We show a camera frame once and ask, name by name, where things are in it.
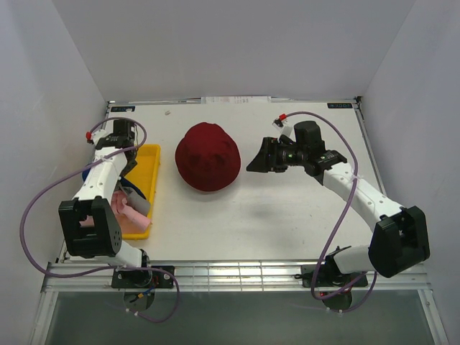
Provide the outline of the blue hat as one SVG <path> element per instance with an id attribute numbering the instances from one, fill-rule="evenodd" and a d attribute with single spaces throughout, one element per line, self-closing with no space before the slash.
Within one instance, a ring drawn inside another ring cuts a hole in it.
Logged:
<path id="1" fill-rule="evenodd" d="M 86 169 L 84 170 L 82 173 L 81 173 L 81 177 L 82 177 L 82 180 L 85 181 L 88 174 L 89 174 L 90 170 L 89 169 Z M 144 193 L 136 186 L 134 185 L 132 182 L 130 182 L 129 180 L 127 180 L 126 178 L 121 178 L 121 180 L 119 181 L 121 183 L 121 186 L 124 187 L 124 188 L 131 188 L 133 189 L 140 197 L 142 197 L 143 199 L 147 199 L 146 196 L 144 195 Z"/>

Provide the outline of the dark red bucket hat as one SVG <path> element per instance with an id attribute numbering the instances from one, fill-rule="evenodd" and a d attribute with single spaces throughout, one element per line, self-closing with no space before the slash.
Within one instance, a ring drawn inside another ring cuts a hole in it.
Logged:
<path id="1" fill-rule="evenodd" d="M 239 175 L 241 157 L 236 142 L 217 124 L 192 126 L 178 143 L 175 164 L 181 178 L 201 192 L 216 192 Z"/>

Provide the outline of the grey hat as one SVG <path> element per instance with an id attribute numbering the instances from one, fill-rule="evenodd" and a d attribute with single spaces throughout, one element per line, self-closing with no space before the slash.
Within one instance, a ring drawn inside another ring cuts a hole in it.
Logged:
<path id="1" fill-rule="evenodd" d="M 121 183 L 117 183 L 117 188 L 124 194 L 126 198 L 127 205 L 132 207 L 135 211 L 147 216 L 150 211 L 150 202 L 146 199 L 140 197 L 133 189 L 124 188 L 121 186 Z"/>

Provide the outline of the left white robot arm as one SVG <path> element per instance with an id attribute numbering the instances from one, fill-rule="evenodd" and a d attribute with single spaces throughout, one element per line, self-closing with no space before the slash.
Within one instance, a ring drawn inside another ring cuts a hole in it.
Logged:
<path id="1" fill-rule="evenodd" d="M 80 190 L 58 209 L 67 251 L 74 257 L 99 258 L 113 266 L 129 267 L 128 279 L 137 287 L 152 280 L 152 269 L 142 263 L 142 250 L 122 239 L 111 207 L 119 181 L 137 165 L 135 121 L 116 117 L 112 132 L 90 131 L 87 141 L 95 145 L 93 163 Z"/>

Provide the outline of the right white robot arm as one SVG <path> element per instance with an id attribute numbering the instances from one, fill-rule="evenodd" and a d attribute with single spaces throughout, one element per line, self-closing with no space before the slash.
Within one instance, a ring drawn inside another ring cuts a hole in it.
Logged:
<path id="1" fill-rule="evenodd" d="M 430 257 L 426 215 L 419 207 L 406 208 L 359 178 L 345 156 L 326 149 L 315 121 L 298 122 L 293 131 L 294 139 L 286 132 L 278 138 L 265 137 L 247 171 L 283 173 L 289 167 L 302 167 L 346 201 L 346 208 L 357 212 L 372 230 L 368 245 L 337 248 L 328 254 L 316 277 L 332 285 L 342 285 L 362 272 L 391 278 Z"/>

